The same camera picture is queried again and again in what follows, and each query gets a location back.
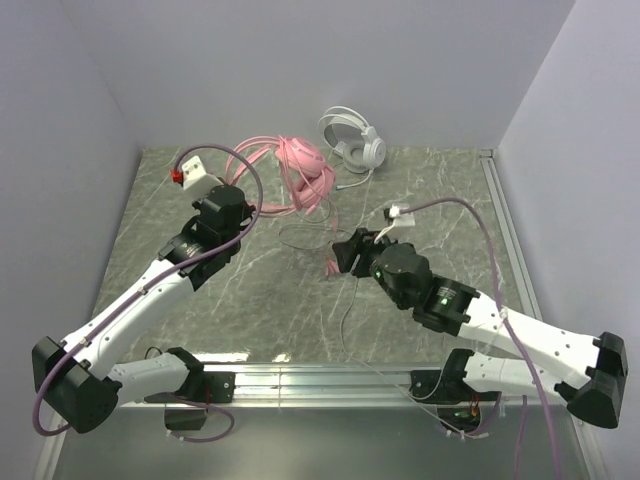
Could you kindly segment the pink headphones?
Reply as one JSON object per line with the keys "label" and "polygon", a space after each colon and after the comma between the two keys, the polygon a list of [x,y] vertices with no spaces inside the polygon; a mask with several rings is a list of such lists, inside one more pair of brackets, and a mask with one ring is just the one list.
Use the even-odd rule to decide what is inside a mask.
{"label": "pink headphones", "polygon": [[256,165],[263,157],[273,155],[283,188],[289,194],[288,204],[264,203],[262,217],[281,217],[304,212],[311,215],[322,201],[329,200],[336,173],[319,148],[301,137],[256,136],[244,140],[234,150]]}

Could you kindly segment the white headphones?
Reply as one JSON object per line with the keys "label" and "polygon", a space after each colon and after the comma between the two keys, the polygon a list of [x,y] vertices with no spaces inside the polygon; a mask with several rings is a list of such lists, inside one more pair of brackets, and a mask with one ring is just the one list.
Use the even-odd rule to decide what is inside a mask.
{"label": "white headphones", "polygon": [[324,143],[342,159],[344,168],[365,177],[351,184],[338,184],[337,191],[360,186],[386,159],[387,147],[375,127],[363,115],[345,106],[328,108],[318,120]]}

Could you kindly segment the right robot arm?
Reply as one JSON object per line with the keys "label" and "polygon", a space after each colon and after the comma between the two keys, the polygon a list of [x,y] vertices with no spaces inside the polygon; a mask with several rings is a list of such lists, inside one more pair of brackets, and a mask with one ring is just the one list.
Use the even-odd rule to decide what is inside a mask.
{"label": "right robot arm", "polygon": [[489,295],[433,273],[412,244],[381,232],[359,228],[332,250],[341,273],[374,279],[422,327],[510,355],[499,360],[471,349],[455,352],[445,364],[448,381],[474,393],[544,393],[588,424],[618,427],[628,377],[620,336],[580,334],[500,307]]}

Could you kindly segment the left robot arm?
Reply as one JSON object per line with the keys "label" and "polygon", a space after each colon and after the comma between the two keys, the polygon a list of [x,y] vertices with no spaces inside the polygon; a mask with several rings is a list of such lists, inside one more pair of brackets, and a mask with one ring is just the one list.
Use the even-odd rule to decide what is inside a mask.
{"label": "left robot arm", "polygon": [[198,402],[210,392],[203,363],[181,347],[147,360],[120,360],[134,340],[230,262],[257,218],[232,185],[214,187],[193,206],[197,215],[124,294],[64,339],[44,337],[33,347],[36,402],[47,403],[76,432],[96,429],[131,401],[168,394]]}

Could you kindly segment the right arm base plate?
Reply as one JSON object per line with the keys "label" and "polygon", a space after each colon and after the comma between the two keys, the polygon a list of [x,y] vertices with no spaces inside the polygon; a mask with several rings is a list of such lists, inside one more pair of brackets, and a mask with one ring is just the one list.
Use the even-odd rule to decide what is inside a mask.
{"label": "right arm base plate", "polygon": [[441,370],[411,370],[407,394],[410,400],[426,405],[448,405],[451,403]]}

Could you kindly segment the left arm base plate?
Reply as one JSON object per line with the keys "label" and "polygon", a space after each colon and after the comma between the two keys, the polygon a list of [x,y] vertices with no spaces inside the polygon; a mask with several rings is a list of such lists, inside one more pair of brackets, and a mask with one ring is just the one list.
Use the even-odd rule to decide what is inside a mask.
{"label": "left arm base plate", "polygon": [[233,400],[236,374],[230,371],[190,373],[175,392],[162,392],[144,398],[147,403],[173,402],[174,398],[196,403],[224,404]]}

